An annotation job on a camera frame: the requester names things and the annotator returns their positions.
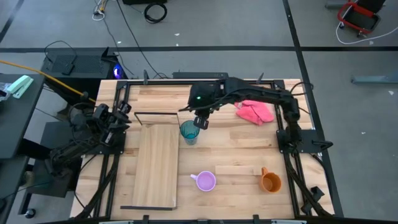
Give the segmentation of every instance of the wooden cutting board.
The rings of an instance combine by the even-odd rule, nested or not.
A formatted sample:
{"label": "wooden cutting board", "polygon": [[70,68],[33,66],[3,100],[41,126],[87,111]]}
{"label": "wooden cutting board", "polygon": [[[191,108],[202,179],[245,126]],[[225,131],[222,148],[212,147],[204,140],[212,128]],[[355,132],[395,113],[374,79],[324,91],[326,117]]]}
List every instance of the wooden cutting board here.
{"label": "wooden cutting board", "polygon": [[173,210],[177,206],[177,124],[144,124],[132,209]]}

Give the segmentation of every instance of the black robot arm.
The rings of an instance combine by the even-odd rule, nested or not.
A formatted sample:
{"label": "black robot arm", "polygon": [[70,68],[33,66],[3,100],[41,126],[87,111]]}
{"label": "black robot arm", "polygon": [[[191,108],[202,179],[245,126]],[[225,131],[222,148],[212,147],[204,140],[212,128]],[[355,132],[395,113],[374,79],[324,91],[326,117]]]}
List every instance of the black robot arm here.
{"label": "black robot arm", "polygon": [[273,105],[280,105],[283,117],[287,122],[287,141],[300,142],[300,119],[299,103],[297,99],[287,90],[272,90],[261,86],[247,84],[238,78],[227,78],[217,80],[216,84],[197,83],[192,85],[188,106],[179,111],[195,111],[195,126],[207,129],[209,115],[214,110],[228,103],[253,100]]}

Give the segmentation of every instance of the gray floor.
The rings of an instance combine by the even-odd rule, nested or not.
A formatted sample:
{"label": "gray floor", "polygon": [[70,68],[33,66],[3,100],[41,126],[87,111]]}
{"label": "gray floor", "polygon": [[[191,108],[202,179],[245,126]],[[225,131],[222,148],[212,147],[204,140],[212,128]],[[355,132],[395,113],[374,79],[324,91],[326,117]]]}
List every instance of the gray floor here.
{"label": "gray floor", "polygon": [[[336,11],[321,0],[290,0],[301,46],[340,47],[335,37]],[[16,0],[0,1],[0,27],[6,23]],[[25,0],[0,48],[41,48],[55,40],[72,47],[114,46],[103,22],[91,20],[94,1]],[[160,24],[148,24],[143,16],[122,5],[141,46],[293,46],[284,6],[280,0],[171,0],[169,14]],[[382,22],[369,37],[389,32],[398,21],[398,1],[389,0],[380,12]],[[135,47],[116,2],[109,1],[106,21],[120,47]],[[357,38],[339,30],[342,40]],[[354,46],[397,46],[398,32]],[[125,64],[138,77],[143,69],[154,73],[138,52],[123,52]],[[301,78],[295,52],[215,51],[146,52],[151,64],[170,75],[190,72],[228,72],[240,78]],[[304,52],[304,59],[330,149],[340,200],[346,217],[398,220],[398,87],[352,85],[353,75],[385,75],[398,70],[398,52]],[[2,60],[40,68],[43,53],[1,53]],[[0,64],[0,73],[30,73]],[[66,103],[43,90],[37,108],[51,115]],[[51,116],[35,110],[26,138],[40,142]],[[65,220],[73,195],[52,198],[35,195],[30,206],[34,219],[16,215],[19,193],[8,223],[40,223]]]}

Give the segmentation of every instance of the pink towel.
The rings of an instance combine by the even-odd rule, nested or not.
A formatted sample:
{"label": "pink towel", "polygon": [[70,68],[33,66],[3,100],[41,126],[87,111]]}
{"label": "pink towel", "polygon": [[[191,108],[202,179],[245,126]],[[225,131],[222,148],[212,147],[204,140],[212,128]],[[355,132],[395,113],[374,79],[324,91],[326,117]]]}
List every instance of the pink towel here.
{"label": "pink towel", "polygon": [[274,115],[269,112],[265,103],[244,100],[234,105],[238,109],[236,115],[254,124],[262,125],[264,122],[271,122],[274,120]]}

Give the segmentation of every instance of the wooden table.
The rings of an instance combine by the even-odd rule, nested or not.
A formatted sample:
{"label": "wooden table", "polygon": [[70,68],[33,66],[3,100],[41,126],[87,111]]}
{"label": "wooden table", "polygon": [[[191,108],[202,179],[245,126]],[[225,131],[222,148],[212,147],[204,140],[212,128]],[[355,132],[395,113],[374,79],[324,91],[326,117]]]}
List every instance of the wooden table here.
{"label": "wooden table", "polygon": [[[300,80],[284,80],[286,89]],[[99,88],[96,104],[113,105],[116,80],[103,80]],[[256,126],[235,115],[236,108],[226,105],[209,118],[209,128],[201,130],[198,141],[189,146],[180,136],[178,162],[177,209],[173,211],[121,210],[121,205],[132,203],[134,179],[139,148],[141,125],[133,115],[135,111],[176,112],[187,105],[190,85],[135,85],[130,89],[129,114],[133,123],[127,130],[124,154],[120,157],[114,191],[112,220],[142,220],[149,215],[151,220],[196,220],[207,219],[252,219],[258,214],[261,219],[293,218],[293,210],[287,183],[287,173],[283,155],[278,150],[276,119],[273,122]],[[298,86],[294,93],[301,93]],[[298,96],[301,108],[308,111],[305,96]],[[274,106],[267,105],[275,114]],[[194,117],[193,113],[179,113],[180,122]],[[301,112],[299,125],[311,129],[312,121],[308,114]],[[76,194],[83,204],[87,204],[98,187],[102,156],[96,156],[81,172]],[[320,200],[323,208],[333,213],[328,185],[322,166],[309,154],[301,154],[305,181],[308,188],[318,186],[325,196]],[[276,194],[260,191],[257,184],[261,167],[278,174],[282,188]],[[190,178],[208,170],[217,178],[217,185],[211,192],[201,192]],[[299,206],[302,198],[296,186]],[[104,215],[108,190],[103,194],[101,213]],[[81,205],[73,202],[71,217],[79,214]]]}

